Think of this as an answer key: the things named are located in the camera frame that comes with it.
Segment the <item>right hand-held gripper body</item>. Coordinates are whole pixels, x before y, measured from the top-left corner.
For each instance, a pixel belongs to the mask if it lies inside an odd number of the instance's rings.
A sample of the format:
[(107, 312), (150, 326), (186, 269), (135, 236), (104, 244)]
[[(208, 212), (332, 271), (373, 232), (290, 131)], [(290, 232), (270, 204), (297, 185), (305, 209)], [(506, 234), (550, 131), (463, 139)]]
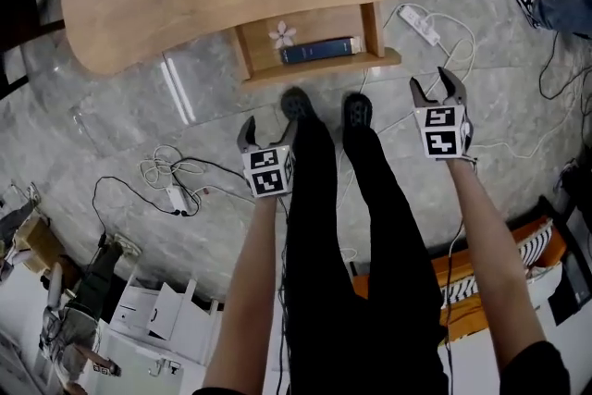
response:
[(423, 101), (414, 107), (425, 156), (437, 160), (466, 157), (474, 136), (466, 102)]

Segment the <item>person's left forearm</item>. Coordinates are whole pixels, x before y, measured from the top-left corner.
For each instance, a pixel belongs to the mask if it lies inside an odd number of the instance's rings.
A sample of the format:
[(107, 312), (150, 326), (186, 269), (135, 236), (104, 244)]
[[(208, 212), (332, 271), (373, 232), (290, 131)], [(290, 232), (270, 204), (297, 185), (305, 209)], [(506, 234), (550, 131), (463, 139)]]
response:
[(276, 292), (277, 204), (275, 197), (255, 201), (202, 388), (263, 394)]

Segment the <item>person's left black shoe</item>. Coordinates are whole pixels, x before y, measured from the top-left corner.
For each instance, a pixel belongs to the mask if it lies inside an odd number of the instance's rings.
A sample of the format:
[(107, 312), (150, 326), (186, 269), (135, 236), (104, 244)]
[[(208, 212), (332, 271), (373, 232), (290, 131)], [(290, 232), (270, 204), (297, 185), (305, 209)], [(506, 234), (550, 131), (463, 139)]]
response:
[(308, 94), (299, 87), (289, 88), (282, 94), (280, 109), (289, 122), (301, 124), (320, 121)]

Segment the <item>person's black shoe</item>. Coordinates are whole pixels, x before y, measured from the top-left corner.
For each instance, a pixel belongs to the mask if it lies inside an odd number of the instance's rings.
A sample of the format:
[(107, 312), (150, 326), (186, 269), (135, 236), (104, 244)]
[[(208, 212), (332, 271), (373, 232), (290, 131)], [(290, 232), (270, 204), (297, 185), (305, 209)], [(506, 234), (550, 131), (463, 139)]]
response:
[(320, 121), (308, 94), (299, 87), (289, 88), (282, 94), (280, 109), (289, 122), (301, 124)]
[(342, 105), (342, 127), (344, 130), (370, 128), (373, 106), (363, 93), (348, 94)]

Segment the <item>person's right black shoe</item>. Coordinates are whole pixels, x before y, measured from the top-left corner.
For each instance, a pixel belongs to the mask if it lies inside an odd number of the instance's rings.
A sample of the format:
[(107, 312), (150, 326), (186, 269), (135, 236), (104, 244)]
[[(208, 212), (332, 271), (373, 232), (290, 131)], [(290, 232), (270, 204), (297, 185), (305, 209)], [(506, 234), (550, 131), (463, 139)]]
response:
[(342, 105), (342, 127), (344, 130), (370, 128), (373, 106), (363, 93), (348, 94)]

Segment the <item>white power strip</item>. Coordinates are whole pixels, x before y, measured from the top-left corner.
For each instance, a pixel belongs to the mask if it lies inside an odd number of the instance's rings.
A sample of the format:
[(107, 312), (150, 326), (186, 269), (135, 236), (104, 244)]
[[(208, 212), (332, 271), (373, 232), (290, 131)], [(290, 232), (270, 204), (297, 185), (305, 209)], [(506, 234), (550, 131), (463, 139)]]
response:
[(429, 45), (436, 46), (439, 43), (440, 36), (426, 16), (422, 17), (413, 7), (408, 5), (402, 6), (398, 14)]

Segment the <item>dark blue book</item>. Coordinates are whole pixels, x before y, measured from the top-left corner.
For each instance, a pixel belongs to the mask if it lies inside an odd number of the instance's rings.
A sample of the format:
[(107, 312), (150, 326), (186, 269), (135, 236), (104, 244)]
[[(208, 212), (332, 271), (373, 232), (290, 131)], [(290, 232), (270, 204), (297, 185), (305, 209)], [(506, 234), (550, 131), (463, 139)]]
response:
[(360, 37), (343, 37), (315, 43), (286, 46), (279, 50), (283, 64), (295, 65), (316, 60), (353, 56), (362, 51)]

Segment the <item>white power adapter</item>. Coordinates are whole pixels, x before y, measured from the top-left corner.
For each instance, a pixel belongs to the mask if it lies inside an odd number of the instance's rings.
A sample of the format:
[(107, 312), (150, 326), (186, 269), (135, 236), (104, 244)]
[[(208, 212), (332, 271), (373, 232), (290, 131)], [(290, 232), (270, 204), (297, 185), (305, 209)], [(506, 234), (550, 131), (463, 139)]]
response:
[(187, 200), (183, 189), (175, 184), (166, 187), (166, 194), (176, 211), (187, 212)]

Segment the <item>pale pink fabric flower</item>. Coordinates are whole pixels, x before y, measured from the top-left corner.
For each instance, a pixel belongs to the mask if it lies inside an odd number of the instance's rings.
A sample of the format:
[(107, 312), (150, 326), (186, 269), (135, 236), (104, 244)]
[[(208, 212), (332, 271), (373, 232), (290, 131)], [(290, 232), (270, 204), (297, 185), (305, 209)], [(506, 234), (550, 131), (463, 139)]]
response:
[(294, 36), (297, 30), (289, 27), (284, 20), (277, 24), (274, 31), (268, 33), (269, 38), (274, 42), (274, 49), (280, 50), (285, 47), (292, 47), (294, 45)]

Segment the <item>person's black trousers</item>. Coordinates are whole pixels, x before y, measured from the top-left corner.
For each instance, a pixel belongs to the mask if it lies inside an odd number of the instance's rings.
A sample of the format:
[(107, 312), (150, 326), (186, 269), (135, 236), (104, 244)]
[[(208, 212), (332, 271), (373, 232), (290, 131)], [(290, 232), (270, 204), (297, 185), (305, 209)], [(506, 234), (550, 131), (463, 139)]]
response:
[(371, 128), (344, 144), (370, 215), (369, 295), (354, 292), (339, 249), (334, 142), (302, 119), (286, 245), (291, 395), (448, 395), (443, 299), (411, 208)]

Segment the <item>black white striped cloth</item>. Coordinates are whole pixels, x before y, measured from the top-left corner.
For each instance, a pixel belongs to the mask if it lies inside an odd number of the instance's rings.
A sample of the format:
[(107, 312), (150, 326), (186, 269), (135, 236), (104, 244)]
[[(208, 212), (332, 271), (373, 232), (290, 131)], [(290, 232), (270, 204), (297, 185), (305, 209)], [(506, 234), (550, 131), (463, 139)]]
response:
[[(537, 231), (518, 243), (519, 254), (522, 258), (524, 270), (532, 268), (536, 261), (546, 251), (551, 241), (553, 232), (553, 220), (548, 219)], [(443, 297), (444, 309), (448, 303), (455, 304), (478, 293), (478, 287), (474, 274), (464, 278), (452, 280), (450, 284), (440, 288)]]

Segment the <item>orange box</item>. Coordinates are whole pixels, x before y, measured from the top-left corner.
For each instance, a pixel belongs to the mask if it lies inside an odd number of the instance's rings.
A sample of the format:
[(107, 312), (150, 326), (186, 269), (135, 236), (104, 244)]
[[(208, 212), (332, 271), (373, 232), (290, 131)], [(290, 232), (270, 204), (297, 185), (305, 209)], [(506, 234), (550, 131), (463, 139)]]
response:
[[(548, 219), (542, 216), (512, 232), (517, 244), (537, 231)], [(567, 250), (567, 244), (553, 223), (551, 241), (546, 251), (535, 265), (525, 271), (531, 303), (539, 307), (558, 288), (561, 277), (561, 259)], [(440, 287), (450, 284), (452, 280), (473, 274), (469, 252), (456, 247), (450, 257), (443, 256), (432, 260)], [(448, 323), (450, 339), (455, 341), (488, 328), (488, 322), (478, 293), (465, 300), (450, 304), (440, 312), (440, 322)]]

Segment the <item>white cabinet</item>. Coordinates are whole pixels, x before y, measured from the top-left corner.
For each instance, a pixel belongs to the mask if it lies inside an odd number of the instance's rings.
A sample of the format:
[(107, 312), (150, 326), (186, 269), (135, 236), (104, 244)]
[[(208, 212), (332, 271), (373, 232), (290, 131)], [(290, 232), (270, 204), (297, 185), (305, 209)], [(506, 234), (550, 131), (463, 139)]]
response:
[(149, 357), (206, 366), (221, 315), (218, 301), (201, 299), (196, 289), (194, 279), (183, 292), (167, 284), (149, 290), (132, 280), (121, 295), (109, 330)]

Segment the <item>brown cardboard box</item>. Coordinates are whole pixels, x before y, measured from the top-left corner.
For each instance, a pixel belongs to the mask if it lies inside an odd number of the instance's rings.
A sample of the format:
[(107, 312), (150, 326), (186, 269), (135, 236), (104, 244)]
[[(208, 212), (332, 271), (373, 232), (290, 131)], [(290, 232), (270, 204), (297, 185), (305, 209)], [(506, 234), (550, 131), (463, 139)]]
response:
[(16, 232), (18, 251), (31, 251), (24, 265), (33, 273), (40, 274), (52, 269), (66, 250), (53, 231), (39, 217), (31, 217)]

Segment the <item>person's right black sleeve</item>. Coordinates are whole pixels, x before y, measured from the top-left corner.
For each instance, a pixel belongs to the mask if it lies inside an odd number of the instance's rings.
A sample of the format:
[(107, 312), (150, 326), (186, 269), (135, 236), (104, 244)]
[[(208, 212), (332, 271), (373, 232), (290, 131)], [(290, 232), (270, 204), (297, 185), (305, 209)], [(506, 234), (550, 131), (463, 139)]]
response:
[(547, 341), (516, 355), (501, 371), (499, 395), (570, 395), (571, 380), (560, 352)]

